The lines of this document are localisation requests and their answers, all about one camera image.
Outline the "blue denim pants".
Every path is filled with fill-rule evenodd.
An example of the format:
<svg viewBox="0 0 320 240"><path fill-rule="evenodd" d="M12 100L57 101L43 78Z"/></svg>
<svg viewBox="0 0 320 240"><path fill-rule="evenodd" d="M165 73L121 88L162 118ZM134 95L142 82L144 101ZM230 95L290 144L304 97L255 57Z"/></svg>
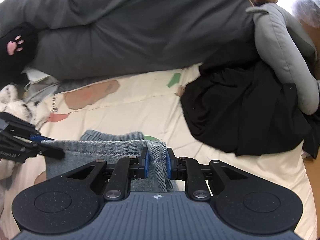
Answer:
<svg viewBox="0 0 320 240"><path fill-rule="evenodd" d="M61 160L46 157L47 179L86 165L97 159L115 164L119 159L129 156L139 157L143 148L149 152L149 172L146 179L136 179L131 183L132 191L172 192L174 185L167 175L166 143L144 136L135 131L122 135L112 135L96 130L87 130L78 141L46 141L47 146L62 149L65 157Z"/></svg>

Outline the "white black fluffy blanket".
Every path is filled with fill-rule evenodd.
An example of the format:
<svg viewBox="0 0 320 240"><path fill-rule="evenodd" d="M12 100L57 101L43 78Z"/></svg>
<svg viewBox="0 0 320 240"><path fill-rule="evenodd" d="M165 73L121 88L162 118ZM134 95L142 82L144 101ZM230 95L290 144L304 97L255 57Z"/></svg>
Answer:
<svg viewBox="0 0 320 240"><path fill-rule="evenodd" d="M35 125L38 131L49 117L49 110L45 102L25 103L18 98L14 85L7 85L1 89L1 112L10 113Z"/></svg>

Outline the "cream bear print bedsheet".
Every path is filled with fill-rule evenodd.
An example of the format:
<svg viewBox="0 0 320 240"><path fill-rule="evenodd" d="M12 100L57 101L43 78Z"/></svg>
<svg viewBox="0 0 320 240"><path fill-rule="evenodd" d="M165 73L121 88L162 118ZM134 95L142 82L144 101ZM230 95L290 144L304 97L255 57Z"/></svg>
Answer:
<svg viewBox="0 0 320 240"><path fill-rule="evenodd" d="M56 94L43 100L49 117L40 132L57 140L79 140L89 129L115 135L140 131L165 142L177 156L195 158L202 164L221 160L298 194L304 211L295 232L303 239L316 239L317 213L302 148L236 157L195 140L185 123L178 94L198 75L198 67L192 66L118 77Z"/></svg>

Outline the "black garment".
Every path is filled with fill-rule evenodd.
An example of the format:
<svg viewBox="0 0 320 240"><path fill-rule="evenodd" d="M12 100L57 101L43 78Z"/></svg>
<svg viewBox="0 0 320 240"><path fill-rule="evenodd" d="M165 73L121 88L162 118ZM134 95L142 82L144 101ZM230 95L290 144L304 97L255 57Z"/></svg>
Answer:
<svg viewBox="0 0 320 240"><path fill-rule="evenodd" d="M317 157L319 114L301 112L295 85L278 80L253 42L225 44L199 71L181 96L195 139L237 156L287 152L302 145Z"/></svg>

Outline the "black cat paw plush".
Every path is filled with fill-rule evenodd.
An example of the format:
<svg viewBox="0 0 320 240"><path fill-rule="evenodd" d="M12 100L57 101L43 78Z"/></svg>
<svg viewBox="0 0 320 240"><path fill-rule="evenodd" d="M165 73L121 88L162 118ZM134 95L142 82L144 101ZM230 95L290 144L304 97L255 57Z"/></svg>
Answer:
<svg viewBox="0 0 320 240"><path fill-rule="evenodd" d="M12 83L36 55L37 30L22 23L1 37L1 87Z"/></svg>

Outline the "dark grey pillow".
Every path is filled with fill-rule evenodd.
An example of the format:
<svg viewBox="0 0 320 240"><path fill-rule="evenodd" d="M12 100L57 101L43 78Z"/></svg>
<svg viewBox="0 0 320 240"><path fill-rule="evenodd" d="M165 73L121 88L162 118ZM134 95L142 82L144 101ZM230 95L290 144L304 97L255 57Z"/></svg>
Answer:
<svg viewBox="0 0 320 240"><path fill-rule="evenodd" d="M253 33L249 0L5 0L1 33L39 31L31 68L58 80L115 77L200 63Z"/></svg>

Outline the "brown cardboard sheet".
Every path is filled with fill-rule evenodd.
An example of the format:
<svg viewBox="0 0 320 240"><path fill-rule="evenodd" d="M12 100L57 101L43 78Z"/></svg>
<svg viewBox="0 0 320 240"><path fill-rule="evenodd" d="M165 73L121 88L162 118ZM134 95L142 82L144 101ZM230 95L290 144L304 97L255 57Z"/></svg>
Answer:
<svg viewBox="0 0 320 240"><path fill-rule="evenodd" d="M312 27L303 20L300 20L300 23L311 37L319 57L319 28ZM306 158L304 160L304 164L313 191L313 198L317 213L317 237L319 237L319 156L316 160Z"/></svg>

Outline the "grey neck pillow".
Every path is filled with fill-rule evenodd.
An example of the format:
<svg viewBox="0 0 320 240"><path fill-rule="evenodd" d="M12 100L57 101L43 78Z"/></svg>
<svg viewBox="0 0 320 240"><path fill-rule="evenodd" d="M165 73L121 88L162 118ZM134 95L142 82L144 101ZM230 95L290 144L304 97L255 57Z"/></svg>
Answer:
<svg viewBox="0 0 320 240"><path fill-rule="evenodd" d="M319 85L311 74L316 47L302 25L275 3L248 7L255 25L255 46L283 84L296 85L300 110L312 115L319 106Z"/></svg>

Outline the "white fluffy pillow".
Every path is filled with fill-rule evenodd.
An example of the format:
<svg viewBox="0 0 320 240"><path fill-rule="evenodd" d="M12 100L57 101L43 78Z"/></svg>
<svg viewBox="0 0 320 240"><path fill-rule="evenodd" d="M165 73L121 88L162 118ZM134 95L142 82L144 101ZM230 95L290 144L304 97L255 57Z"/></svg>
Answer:
<svg viewBox="0 0 320 240"><path fill-rule="evenodd" d="M319 0L298 0L294 3L292 11L295 18L299 21L303 21L314 28L319 28Z"/></svg>

